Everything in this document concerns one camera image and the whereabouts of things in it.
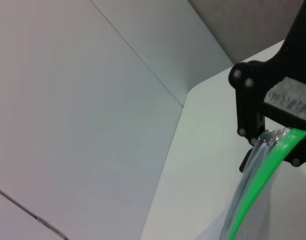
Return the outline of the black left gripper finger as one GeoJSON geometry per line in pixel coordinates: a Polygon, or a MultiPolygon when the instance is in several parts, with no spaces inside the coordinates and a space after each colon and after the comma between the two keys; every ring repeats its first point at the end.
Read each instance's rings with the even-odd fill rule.
{"type": "Polygon", "coordinates": [[[283,77],[306,84],[306,0],[303,2],[280,50],[265,62],[240,62],[230,70],[228,81],[236,92],[237,126],[248,140],[265,130],[265,117],[306,131],[306,120],[264,102],[268,91],[283,77]]]}
{"type": "MultiPolygon", "coordinates": [[[[266,140],[269,142],[273,142],[273,140],[275,142],[277,142],[277,137],[270,137],[270,136],[261,136],[259,138],[259,140],[266,140]]],[[[292,166],[294,167],[299,167],[302,164],[306,163],[306,135],[299,139],[298,142],[296,143],[291,143],[292,137],[285,136],[284,137],[284,142],[285,144],[291,144],[294,145],[293,148],[291,148],[290,152],[286,155],[286,157],[284,158],[285,162],[290,163],[292,166]]],[[[253,150],[254,147],[252,147],[245,155],[241,165],[239,166],[239,171],[242,173],[245,169],[245,166],[249,163],[249,156],[251,155],[251,152],[253,150]]]]}

